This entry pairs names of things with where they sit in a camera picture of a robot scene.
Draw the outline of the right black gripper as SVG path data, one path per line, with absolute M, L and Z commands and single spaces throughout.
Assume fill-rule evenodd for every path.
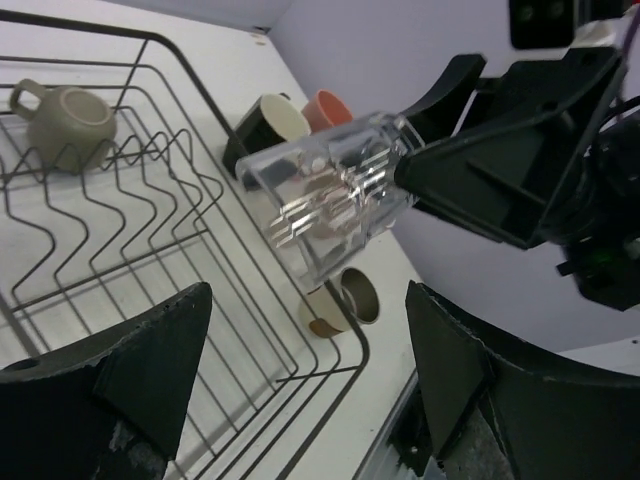
M 533 248 L 556 235 L 562 215 L 584 193 L 586 169 L 578 158 L 625 67 L 612 47 L 518 61 L 501 78 L 491 105 L 503 123 L 449 137 L 485 65 L 482 54 L 454 56 L 433 86 L 402 111 L 428 145 L 403 157 L 394 181 L 424 211 L 487 238 Z

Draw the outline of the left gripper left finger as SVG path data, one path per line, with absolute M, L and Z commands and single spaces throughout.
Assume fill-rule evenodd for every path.
M 180 444 L 212 310 L 195 283 L 1 371 L 4 479 L 161 479 Z

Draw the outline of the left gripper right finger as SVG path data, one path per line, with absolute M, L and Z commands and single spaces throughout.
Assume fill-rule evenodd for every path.
M 421 283 L 406 311 L 432 453 L 449 479 L 635 479 L 639 380 L 483 321 Z

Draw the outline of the pink tall cup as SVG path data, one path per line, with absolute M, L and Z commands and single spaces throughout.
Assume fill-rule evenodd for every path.
M 301 110 L 312 133 L 350 123 L 354 117 L 344 102 L 329 90 L 321 89 Z

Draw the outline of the clear glass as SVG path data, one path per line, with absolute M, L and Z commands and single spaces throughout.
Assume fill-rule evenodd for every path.
M 310 292 L 415 204 L 394 174 L 424 145 L 405 117 L 380 112 L 244 157 L 236 177 L 268 246 Z

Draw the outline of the beige brown cup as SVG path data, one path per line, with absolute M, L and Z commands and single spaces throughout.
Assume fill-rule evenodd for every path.
M 298 306 L 298 318 L 312 334 L 331 338 L 360 325 L 375 323 L 380 301 L 371 280 L 360 270 L 345 268 L 327 284 L 307 294 Z

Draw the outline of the black mug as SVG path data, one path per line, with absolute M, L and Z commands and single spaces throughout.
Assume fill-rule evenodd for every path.
M 285 93 L 263 94 L 235 127 L 236 140 L 227 141 L 222 163 L 233 179 L 236 164 L 247 154 L 257 153 L 311 134 L 304 115 Z

